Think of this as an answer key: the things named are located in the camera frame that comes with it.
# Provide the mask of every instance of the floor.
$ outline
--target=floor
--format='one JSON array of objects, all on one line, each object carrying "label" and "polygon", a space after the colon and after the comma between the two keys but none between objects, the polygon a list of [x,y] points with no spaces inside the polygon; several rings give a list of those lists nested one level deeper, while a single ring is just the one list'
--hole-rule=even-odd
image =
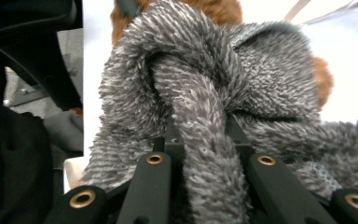
[{"label": "floor", "polygon": [[[76,89],[83,98],[83,29],[58,32],[62,57]],[[49,97],[24,105],[11,106],[19,87],[19,77],[7,68],[6,105],[18,113],[31,112],[42,119],[61,112]]]}]

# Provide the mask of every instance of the brown plush fur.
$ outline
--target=brown plush fur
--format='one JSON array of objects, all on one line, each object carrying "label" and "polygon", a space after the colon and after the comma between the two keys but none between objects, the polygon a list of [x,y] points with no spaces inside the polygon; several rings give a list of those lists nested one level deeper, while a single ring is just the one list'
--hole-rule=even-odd
[{"label": "brown plush fur", "polygon": [[[155,0],[137,0],[137,2],[141,6],[141,11],[145,11]],[[201,10],[218,25],[242,22],[241,6],[237,0],[180,0],[180,2]],[[123,16],[118,7],[113,9],[111,19],[113,23],[112,44],[115,46],[123,35],[123,30],[131,21]]]},{"label": "brown plush fur", "polygon": [[[137,0],[141,11],[146,11],[155,0]],[[241,5],[237,0],[180,0],[202,11],[216,24],[242,23]],[[118,7],[111,14],[113,23],[112,44],[115,46],[122,37],[123,31],[130,25],[130,19],[124,17]],[[318,90],[319,110],[322,110],[333,89],[334,80],[327,69],[327,63],[321,58],[313,58],[314,76]]]},{"label": "brown plush fur", "polygon": [[321,58],[313,57],[313,68],[316,87],[318,89],[319,110],[327,103],[334,86],[333,76],[330,74],[327,62]]}]

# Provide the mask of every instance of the knitted scarf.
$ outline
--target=knitted scarf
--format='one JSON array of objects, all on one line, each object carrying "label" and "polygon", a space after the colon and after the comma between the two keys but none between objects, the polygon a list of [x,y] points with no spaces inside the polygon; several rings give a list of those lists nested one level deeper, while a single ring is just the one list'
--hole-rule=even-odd
[{"label": "knitted scarf", "polygon": [[105,65],[103,126],[83,184],[110,190],[131,179],[173,117],[191,209],[182,222],[248,223],[248,183],[225,134],[232,114],[255,150],[281,158],[307,189],[327,198],[358,189],[358,123],[320,121],[310,56],[290,24],[218,27],[186,4],[157,1]]}]

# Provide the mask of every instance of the black plastic part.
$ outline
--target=black plastic part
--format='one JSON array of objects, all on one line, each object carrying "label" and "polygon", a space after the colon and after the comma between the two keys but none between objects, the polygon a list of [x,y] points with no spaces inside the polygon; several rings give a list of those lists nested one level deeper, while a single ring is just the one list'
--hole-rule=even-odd
[{"label": "black plastic part", "polygon": [[[226,134],[234,141],[235,148],[240,154],[243,171],[246,172],[248,161],[255,151],[242,128],[232,116],[227,117]],[[171,156],[172,167],[174,170],[176,170],[177,167],[180,170],[183,168],[183,159],[186,156],[185,143],[173,123],[173,118],[168,118],[167,120],[164,152]]]},{"label": "black plastic part", "polygon": [[330,201],[328,201],[327,199],[325,199],[324,197],[316,194],[316,193],[311,193],[313,198],[326,210],[328,210],[327,212],[329,212],[330,209]]},{"label": "black plastic part", "polygon": [[1,51],[40,83],[62,110],[83,107],[61,56],[55,33],[37,36]]},{"label": "black plastic part", "polygon": [[164,152],[164,144],[165,144],[164,137],[155,138],[153,141],[153,151],[154,152]]},{"label": "black plastic part", "polygon": [[0,1],[0,48],[68,28],[76,20],[76,8],[81,9],[73,0]]},{"label": "black plastic part", "polygon": [[[159,155],[162,161],[152,164],[146,158]],[[170,214],[171,158],[150,152],[138,161],[117,224],[167,224]]]},{"label": "black plastic part", "polygon": [[117,188],[107,192],[107,202],[103,212],[104,215],[107,216],[106,224],[114,224],[117,222],[118,214],[124,203],[124,199],[126,198],[130,183],[131,181],[129,180]]},{"label": "black plastic part", "polygon": [[352,206],[345,199],[346,196],[358,196],[356,189],[338,189],[333,193],[330,202],[331,215],[338,223],[358,224],[358,208]]},{"label": "black plastic part", "polygon": [[246,173],[249,160],[251,156],[255,154],[255,150],[252,148],[251,141],[249,141],[238,122],[232,116],[227,117],[226,134],[234,141],[235,148],[240,154],[243,171]]},{"label": "black plastic part", "polygon": [[[92,190],[95,199],[89,205],[82,208],[74,208],[70,205],[72,197],[84,190]],[[103,223],[103,207],[106,203],[106,194],[100,188],[93,186],[81,186],[67,192],[48,214],[44,224],[68,224],[68,223]]]},{"label": "black plastic part", "polygon": [[132,20],[140,13],[140,8],[135,0],[116,0],[116,4],[120,8],[121,13]]},{"label": "black plastic part", "polygon": [[[272,158],[275,164],[261,163],[260,156]],[[248,177],[273,223],[336,223],[278,158],[254,154],[249,161]]]},{"label": "black plastic part", "polygon": [[277,222],[272,222],[266,213],[264,213],[260,210],[255,210],[254,217],[252,218],[251,223],[254,223],[254,224],[275,224]]}]

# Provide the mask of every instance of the gray fuzzy fabric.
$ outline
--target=gray fuzzy fabric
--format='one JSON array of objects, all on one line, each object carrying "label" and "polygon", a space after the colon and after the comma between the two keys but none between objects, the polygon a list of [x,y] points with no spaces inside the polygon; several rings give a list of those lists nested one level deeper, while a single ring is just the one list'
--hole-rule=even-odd
[{"label": "gray fuzzy fabric", "polygon": [[306,188],[324,197],[358,189],[358,123],[320,122],[307,39],[289,24],[218,27],[188,5],[159,1],[113,49],[100,94],[103,127],[83,184],[110,190],[129,180],[172,116],[186,144],[191,208],[176,222],[249,223],[227,114]]}]

